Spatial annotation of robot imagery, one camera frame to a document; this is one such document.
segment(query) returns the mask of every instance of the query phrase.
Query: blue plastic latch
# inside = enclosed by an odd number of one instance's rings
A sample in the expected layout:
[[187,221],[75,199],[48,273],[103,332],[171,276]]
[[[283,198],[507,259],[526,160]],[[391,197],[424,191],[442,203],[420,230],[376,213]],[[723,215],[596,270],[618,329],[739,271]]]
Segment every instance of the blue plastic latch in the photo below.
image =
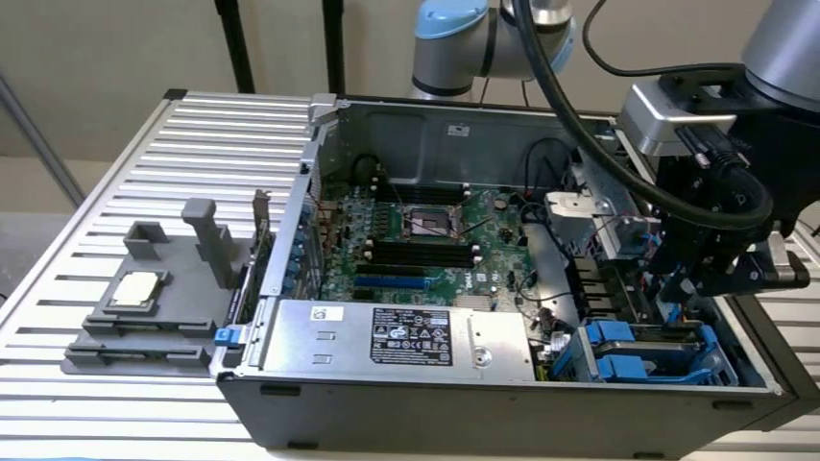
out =
[[606,341],[631,341],[635,342],[636,337],[630,329],[627,322],[611,320],[599,320],[587,326],[587,335],[590,342],[599,344]]
[[452,36],[487,15],[487,0],[427,0],[419,7],[415,36],[422,39]]
[[702,336],[702,339],[706,342],[706,349],[711,351],[715,349],[718,345],[718,335],[715,334],[715,330],[710,325],[702,325],[698,328],[698,333]]
[[646,381],[648,376],[643,360],[634,355],[607,355],[598,360],[599,373],[604,381]]
[[238,329],[220,328],[214,336],[214,343],[218,346],[236,348],[240,346],[240,334],[242,332]]

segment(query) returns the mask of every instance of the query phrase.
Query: pci express slot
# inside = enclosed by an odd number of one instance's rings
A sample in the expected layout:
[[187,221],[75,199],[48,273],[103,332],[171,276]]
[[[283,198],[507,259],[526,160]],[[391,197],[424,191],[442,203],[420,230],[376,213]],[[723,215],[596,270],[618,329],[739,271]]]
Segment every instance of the pci express slot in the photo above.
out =
[[382,264],[359,264],[356,275],[424,277],[424,269],[408,266],[386,266]]
[[407,184],[382,184],[376,191],[376,201],[391,204],[399,203],[422,205],[451,205],[456,206],[464,202],[464,191],[454,188],[423,187]]
[[434,245],[428,243],[374,242],[374,264],[434,267],[474,267],[470,245]]

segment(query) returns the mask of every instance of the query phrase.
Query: power supply label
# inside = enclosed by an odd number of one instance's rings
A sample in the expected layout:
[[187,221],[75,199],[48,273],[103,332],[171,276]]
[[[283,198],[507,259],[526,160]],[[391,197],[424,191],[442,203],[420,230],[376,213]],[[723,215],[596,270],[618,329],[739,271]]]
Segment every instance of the power supply label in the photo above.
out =
[[371,359],[391,365],[452,366],[450,312],[374,309]]

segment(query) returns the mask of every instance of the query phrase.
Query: slotted aluminum platform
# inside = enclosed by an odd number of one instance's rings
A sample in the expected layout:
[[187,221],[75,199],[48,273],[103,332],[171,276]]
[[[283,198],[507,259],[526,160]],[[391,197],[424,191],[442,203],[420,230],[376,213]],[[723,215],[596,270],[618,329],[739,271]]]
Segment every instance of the slotted aluminum platform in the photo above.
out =
[[[234,235],[250,236],[250,200],[264,188],[274,192],[276,227],[310,141],[310,102],[188,93],[180,101],[164,101],[152,114],[0,311],[0,457],[298,457],[270,453],[251,442],[210,379],[66,376],[59,362],[115,274],[126,254],[122,237],[135,220],[159,221],[170,234],[192,234],[179,218],[183,202],[210,197],[218,202],[216,221]],[[760,299],[820,380],[820,250],[807,236],[800,228],[790,249],[818,281]],[[327,454],[328,459],[384,457]],[[815,461],[820,413],[770,433],[734,433],[686,459]]]

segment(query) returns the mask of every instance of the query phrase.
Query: cable connector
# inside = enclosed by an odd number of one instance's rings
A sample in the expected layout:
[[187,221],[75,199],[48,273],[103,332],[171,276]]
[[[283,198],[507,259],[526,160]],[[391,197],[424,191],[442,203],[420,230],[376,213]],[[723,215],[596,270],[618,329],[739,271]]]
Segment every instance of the cable connector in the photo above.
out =
[[699,166],[711,169],[719,178],[723,178],[731,169],[748,166],[748,161],[735,149],[730,137],[715,125],[686,125],[675,132]]

